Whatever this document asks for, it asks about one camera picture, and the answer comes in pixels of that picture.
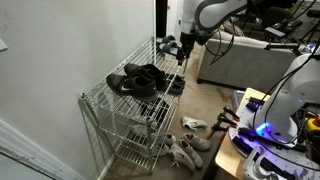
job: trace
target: beige carpet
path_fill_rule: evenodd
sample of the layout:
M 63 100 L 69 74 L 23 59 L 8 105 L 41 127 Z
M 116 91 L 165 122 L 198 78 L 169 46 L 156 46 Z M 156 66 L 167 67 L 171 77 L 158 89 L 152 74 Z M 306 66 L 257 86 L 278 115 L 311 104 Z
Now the beige carpet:
M 180 98 L 179 107 L 173 119 L 169 132 L 178 138 L 186 132 L 196 133 L 199 137 L 207 138 L 211 132 L 210 127 L 216 122 L 217 115 L 222 108 L 231 106 L 231 96 L 234 90 L 226 89 L 208 84 L 197 84 L 198 54 L 193 53 L 188 62 L 186 71 L 186 87 Z M 204 120 L 208 123 L 206 129 L 199 129 L 197 132 L 188 130 L 181 126 L 181 117 L 189 116 L 195 119 Z M 159 157 L 152 175 L 146 173 L 145 169 L 135 166 L 123 160 L 117 159 L 108 170 L 105 180 L 111 179 L 145 179 L 145 180 L 193 180 L 202 179 L 213 154 L 216 152 L 221 133 L 216 133 L 209 141 L 211 149 L 208 152 L 199 152 L 204 161 L 203 168 L 190 171 L 186 166 L 170 167 L 173 158 L 170 155 Z M 228 174 L 219 171 L 214 179 L 232 179 Z

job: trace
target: white baseboard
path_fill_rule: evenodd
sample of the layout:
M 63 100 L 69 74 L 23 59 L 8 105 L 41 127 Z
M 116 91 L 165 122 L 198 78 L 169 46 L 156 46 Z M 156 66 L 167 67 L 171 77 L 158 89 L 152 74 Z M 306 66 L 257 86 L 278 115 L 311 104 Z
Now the white baseboard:
M 0 146 L 8 150 L 13 158 L 57 179 L 86 179 L 1 119 Z
M 111 156 L 110 160 L 108 161 L 107 165 L 103 168 L 103 170 L 97 180 L 103 180 L 104 176 L 107 174 L 110 166 L 112 165 L 114 159 L 115 159 L 115 155 L 113 154 Z

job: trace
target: blue led light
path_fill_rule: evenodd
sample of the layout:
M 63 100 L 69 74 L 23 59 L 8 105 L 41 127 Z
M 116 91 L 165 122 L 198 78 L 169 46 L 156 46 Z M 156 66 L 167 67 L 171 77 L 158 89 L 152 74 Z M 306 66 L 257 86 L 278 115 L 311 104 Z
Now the blue led light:
M 269 126 L 270 124 L 267 122 L 267 123 L 263 123 L 263 124 L 261 124 L 257 129 L 256 129 L 256 131 L 257 131 L 257 133 L 261 133 L 261 131 L 265 128 L 265 127 L 267 127 L 267 126 Z

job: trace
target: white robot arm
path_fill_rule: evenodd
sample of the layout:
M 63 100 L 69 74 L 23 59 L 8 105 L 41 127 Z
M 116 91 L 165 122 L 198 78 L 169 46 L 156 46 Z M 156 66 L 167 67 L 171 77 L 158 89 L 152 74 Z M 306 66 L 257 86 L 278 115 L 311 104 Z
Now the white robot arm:
M 214 30 L 227 18 L 244 10 L 248 3 L 261 1 L 263 0 L 184 0 L 180 24 L 182 47 L 178 51 L 177 60 L 189 58 L 195 41 L 200 45 L 205 44 Z M 305 54 L 297 57 L 287 74 L 307 61 L 309 56 L 310 54 Z M 259 136 L 293 147 L 294 143 L 287 142 L 296 141 L 297 126 L 290 116 L 306 102 L 320 103 L 319 60 L 311 59 L 290 79 L 283 80 L 262 109 L 257 111 L 256 116 L 249 118 L 249 122 Z

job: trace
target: gray couch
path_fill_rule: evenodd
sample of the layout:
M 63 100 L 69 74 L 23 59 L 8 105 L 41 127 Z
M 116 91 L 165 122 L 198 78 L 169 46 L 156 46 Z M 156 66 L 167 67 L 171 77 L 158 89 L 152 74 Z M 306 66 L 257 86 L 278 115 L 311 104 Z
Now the gray couch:
M 230 35 L 222 34 L 221 50 L 225 51 Z M 296 57 L 291 50 L 265 50 L 268 43 L 246 37 L 236 37 L 230 51 L 216 63 L 209 65 L 214 56 L 203 46 L 200 50 L 198 83 L 211 82 L 218 85 L 246 89 L 251 87 L 267 92 L 279 81 Z M 216 53 L 219 40 L 210 39 L 207 46 Z

